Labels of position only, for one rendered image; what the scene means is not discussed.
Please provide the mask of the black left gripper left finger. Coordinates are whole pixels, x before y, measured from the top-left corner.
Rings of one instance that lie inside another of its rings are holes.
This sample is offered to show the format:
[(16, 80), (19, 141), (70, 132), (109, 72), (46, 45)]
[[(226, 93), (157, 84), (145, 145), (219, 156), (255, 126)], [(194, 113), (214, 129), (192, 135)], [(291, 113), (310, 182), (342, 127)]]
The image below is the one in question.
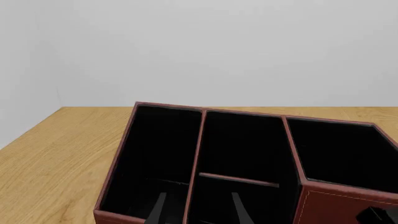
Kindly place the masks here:
[(144, 224), (165, 224), (165, 218), (162, 214), (163, 206), (167, 198), (167, 193), (162, 192), (153, 209), (151, 210), (148, 218), (145, 220)]

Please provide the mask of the red-brown desk caddy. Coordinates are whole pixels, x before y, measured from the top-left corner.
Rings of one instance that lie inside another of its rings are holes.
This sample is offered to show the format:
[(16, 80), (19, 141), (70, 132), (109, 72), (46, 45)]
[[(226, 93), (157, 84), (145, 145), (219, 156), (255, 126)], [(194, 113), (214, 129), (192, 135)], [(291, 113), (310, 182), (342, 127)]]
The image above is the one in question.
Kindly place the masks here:
[(398, 142), (374, 123), (135, 104), (96, 224), (398, 224)]

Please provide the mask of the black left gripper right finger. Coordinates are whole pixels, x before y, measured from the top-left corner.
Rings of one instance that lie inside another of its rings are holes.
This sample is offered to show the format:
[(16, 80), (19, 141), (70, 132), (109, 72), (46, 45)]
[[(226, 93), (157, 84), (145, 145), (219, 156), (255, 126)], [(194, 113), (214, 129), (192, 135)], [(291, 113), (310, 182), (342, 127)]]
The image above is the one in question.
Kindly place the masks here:
[(237, 192), (232, 192), (231, 195), (238, 214), (239, 224), (252, 224), (252, 219), (246, 211), (239, 194)]

